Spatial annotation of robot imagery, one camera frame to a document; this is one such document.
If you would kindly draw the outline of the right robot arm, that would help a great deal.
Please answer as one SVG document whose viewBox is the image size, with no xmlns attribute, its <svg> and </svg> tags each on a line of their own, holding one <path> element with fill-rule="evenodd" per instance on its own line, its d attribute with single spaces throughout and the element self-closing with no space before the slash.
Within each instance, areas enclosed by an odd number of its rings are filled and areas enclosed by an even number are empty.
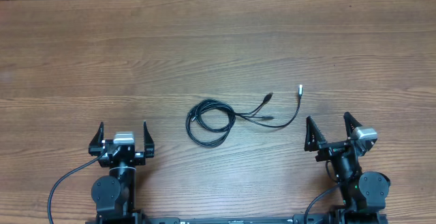
<svg viewBox="0 0 436 224">
<path fill-rule="evenodd" d="M 375 145 L 374 128 L 359 123 L 349 112 L 343 115 L 347 139 L 329 143 L 311 116 L 306 118 L 305 151 L 316 152 L 315 160 L 324 162 L 335 186 L 319 194 L 305 210 L 303 223 L 387 223 L 379 211 L 386 207 L 391 181 L 380 172 L 363 172 L 358 159 Z M 341 206 L 326 214 L 310 214 L 312 207 L 326 195 L 339 190 Z"/>
</svg>

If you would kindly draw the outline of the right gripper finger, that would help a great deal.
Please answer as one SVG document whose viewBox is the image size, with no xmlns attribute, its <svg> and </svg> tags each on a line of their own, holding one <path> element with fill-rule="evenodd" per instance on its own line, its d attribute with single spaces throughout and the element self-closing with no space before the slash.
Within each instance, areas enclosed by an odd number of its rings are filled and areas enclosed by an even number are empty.
<svg viewBox="0 0 436 224">
<path fill-rule="evenodd" d="M 347 137 L 350 138 L 353 130 L 357 127 L 361 127 L 362 125 L 351 115 L 350 112 L 345 112 L 343 118 L 345 121 Z"/>
<path fill-rule="evenodd" d="M 318 151 L 326 143 L 326 139 L 311 116 L 306 118 L 305 151 Z"/>
</svg>

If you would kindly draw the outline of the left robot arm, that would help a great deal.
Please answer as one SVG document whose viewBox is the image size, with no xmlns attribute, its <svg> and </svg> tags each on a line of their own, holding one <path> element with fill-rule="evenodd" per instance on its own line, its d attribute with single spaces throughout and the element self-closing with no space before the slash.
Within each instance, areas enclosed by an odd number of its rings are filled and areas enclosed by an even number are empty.
<svg viewBox="0 0 436 224">
<path fill-rule="evenodd" d="M 96 223 L 150 223 L 144 211 L 136 208 L 136 168 L 146 164 L 155 154 L 154 141 L 143 123 L 144 149 L 135 149 L 134 133 L 118 132 L 114 138 L 104 137 L 104 124 L 89 143 L 89 154 L 97 157 L 107 176 L 98 178 L 91 187 L 96 205 Z"/>
</svg>

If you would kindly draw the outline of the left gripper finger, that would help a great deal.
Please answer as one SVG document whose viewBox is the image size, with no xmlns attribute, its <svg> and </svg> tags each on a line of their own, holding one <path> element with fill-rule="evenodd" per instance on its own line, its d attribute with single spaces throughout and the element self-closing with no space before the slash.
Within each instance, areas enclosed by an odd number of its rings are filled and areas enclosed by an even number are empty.
<svg viewBox="0 0 436 224">
<path fill-rule="evenodd" d="M 102 141 L 104 139 L 104 123 L 99 124 L 97 133 L 93 136 L 93 139 L 89 143 L 89 146 L 102 146 Z"/>
<path fill-rule="evenodd" d="M 154 141 L 148 131 L 146 121 L 143 122 L 143 131 L 144 131 L 144 151 L 145 152 L 154 152 L 155 144 Z"/>
</svg>

